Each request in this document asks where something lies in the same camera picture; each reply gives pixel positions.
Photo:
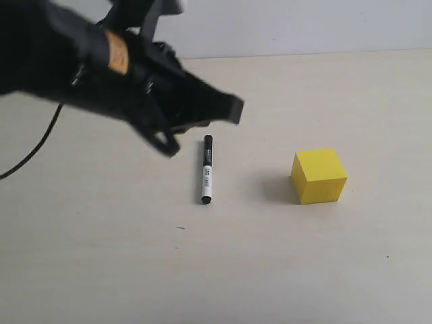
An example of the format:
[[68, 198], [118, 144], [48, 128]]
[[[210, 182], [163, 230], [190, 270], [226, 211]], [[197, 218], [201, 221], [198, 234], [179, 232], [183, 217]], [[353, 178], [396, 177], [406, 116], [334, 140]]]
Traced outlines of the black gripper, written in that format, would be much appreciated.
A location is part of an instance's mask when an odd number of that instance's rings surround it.
[[[69, 104], [126, 120], [159, 153], [173, 157], [180, 145], [171, 130], [182, 134], [212, 122], [238, 125], [244, 101], [185, 75], [174, 50], [153, 40], [161, 16], [152, 4], [112, 1], [98, 22], [69, 14], [77, 52]], [[184, 78], [173, 87], [177, 77]], [[163, 109], [172, 94], [167, 116]]]

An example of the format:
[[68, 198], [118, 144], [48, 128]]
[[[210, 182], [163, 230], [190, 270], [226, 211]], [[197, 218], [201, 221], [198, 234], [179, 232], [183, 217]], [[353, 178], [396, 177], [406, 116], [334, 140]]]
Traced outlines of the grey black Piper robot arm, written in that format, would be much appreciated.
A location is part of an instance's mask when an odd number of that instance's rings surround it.
[[99, 22], [52, 1], [1, 2], [1, 93], [27, 94], [129, 123], [160, 153], [214, 121], [239, 124], [243, 100], [185, 70], [153, 37], [178, 1], [112, 1]]

